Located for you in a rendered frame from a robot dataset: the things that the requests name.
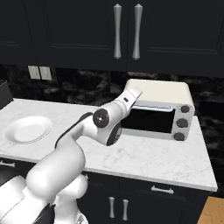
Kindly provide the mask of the black base cupboard door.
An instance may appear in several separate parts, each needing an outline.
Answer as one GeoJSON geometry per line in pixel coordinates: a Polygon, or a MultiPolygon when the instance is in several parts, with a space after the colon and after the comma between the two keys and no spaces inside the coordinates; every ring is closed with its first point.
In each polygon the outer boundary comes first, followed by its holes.
{"type": "Polygon", "coordinates": [[[118,193],[103,188],[88,188],[85,195],[77,200],[80,211],[86,216],[88,224],[118,224],[118,193]],[[109,217],[109,197],[115,198],[115,218],[109,217]]]}
{"type": "Polygon", "coordinates": [[[201,208],[191,203],[131,193],[119,195],[122,224],[197,224],[201,208]],[[123,220],[123,200],[128,200],[128,220],[123,220]]]}

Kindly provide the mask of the black wall cupboard door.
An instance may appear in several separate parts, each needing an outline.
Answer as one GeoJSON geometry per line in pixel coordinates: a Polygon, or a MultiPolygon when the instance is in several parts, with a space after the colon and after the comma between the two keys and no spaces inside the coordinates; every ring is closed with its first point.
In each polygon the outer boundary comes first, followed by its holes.
{"type": "Polygon", "coordinates": [[[129,58],[130,72],[224,78],[224,0],[129,0],[129,54],[138,4],[140,58],[129,58]]]}
{"type": "Polygon", "coordinates": [[[124,71],[128,0],[24,0],[37,62],[42,67],[124,71]],[[114,57],[114,6],[122,6],[120,59],[114,57]]]}
{"type": "Polygon", "coordinates": [[[0,64],[37,64],[23,0],[0,0],[0,64]]]}

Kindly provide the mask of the black box appliance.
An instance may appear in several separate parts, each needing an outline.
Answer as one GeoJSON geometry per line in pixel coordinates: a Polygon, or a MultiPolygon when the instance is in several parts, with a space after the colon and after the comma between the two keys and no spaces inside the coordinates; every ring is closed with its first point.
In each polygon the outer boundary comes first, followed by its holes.
{"type": "Polygon", "coordinates": [[[0,80],[0,110],[13,101],[11,91],[6,80],[0,80]]]}

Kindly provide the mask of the cream white toaster oven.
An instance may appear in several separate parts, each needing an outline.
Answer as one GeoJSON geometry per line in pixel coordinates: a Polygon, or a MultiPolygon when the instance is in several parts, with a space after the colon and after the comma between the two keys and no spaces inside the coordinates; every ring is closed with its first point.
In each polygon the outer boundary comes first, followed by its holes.
{"type": "Polygon", "coordinates": [[[171,134],[125,129],[122,126],[122,133],[124,135],[175,140],[173,138],[174,134],[180,132],[185,135],[185,140],[188,138],[191,123],[195,113],[195,107],[190,89],[185,82],[129,79],[126,82],[124,89],[129,90],[130,88],[140,88],[143,91],[141,96],[137,99],[136,103],[139,102],[141,105],[146,105],[149,102],[152,102],[160,103],[162,105],[170,105],[173,106],[173,109],[175,110],[175,116],[171,134]],[[180,109],[184,105],[187,105],[190,108],[188,113],[181,112],[180,109]],[[176,121],[181,118],[184,118],[188,121],[187,128],[180,128],[177,126],[176,121]]]}

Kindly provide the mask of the black glass toaster oven door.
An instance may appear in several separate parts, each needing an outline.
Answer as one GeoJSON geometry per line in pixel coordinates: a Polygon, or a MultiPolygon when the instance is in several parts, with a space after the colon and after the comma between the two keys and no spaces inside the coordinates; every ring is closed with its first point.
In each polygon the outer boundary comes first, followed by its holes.
{"type": "Polygon", "coordinates": [[[129,130],[144,130],[158,133],[172,133],[175,110],[150,110],[134,107],[129,115],[122,120],[122,126],[129,130]]]}

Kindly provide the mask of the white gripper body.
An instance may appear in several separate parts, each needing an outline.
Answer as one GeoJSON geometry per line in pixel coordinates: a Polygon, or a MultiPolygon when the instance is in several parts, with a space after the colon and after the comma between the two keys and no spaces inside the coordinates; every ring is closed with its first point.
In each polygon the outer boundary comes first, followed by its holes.
{"type": "Polygon", "coordinates": [[[143,91],[135,87],[135,88],[130,88],[128,92],[129,92],[129,106],[132,107],[143,91]]]}

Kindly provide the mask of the beige wall socket plate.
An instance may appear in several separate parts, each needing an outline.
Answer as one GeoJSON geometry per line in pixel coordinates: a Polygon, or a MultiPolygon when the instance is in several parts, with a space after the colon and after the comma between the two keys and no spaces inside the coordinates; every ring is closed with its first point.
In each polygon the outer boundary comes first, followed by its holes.
{"type": "Polygon", "coordinates": [[[39,70],[40,70],[41,78],[44,81],[50,81],[52,79],[51,70],[48,66],[41,66],[39,70]]]}
{"type": "Polygon", "coordinates": [[[39,80],[40,74],[39,74],[39,68],[37,66],[28,66],[30,77],[33,80],[39,80]]]}

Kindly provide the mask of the black drawer front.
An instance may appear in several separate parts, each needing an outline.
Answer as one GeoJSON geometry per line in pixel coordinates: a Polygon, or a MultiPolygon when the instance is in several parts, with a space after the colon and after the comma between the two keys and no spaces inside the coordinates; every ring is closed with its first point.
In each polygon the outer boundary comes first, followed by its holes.
{"type": "Polygon", "coordinates": [[[208,197],[209,192],[184,186],[167,185],[150,181],[135,181],[136,193],[160,195],[175,200],[199,203],[208,197]]]}
{"type": "Polygon", "coordinates": [[[0,157],[0,186],[16,176],[26,178],[35,163],[0,157]]]}

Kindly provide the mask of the white round plate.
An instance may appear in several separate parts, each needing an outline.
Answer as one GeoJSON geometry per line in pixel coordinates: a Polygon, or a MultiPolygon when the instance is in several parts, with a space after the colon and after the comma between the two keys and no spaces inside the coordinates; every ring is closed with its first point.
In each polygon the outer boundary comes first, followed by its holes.
{"type": "Polygon", "coordinates": [[[30,144],[51,132],[53,122],[40,115],[27,116],[6,127],[3,138],[11,144],[30,144]]]}

